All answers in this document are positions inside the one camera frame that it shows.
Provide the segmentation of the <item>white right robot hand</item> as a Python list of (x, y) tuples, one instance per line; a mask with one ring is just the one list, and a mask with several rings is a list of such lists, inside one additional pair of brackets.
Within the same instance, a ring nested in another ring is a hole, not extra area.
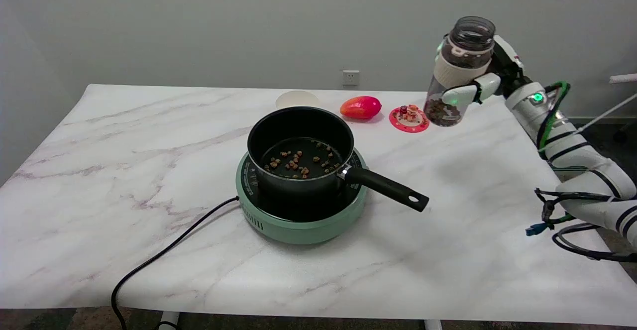
[(499, 35), (494, 35), (493, 41), (489, 60), (478, 68), (453, 65), (450, 57), (439, 51), (433, 77), (439, 85), (437, 100), (457, 110), (465, 110), (472, 103), (482, 104), (491, 96), (507, 99), (532, 83), (524, 74), (524, 65), (512, 46)]

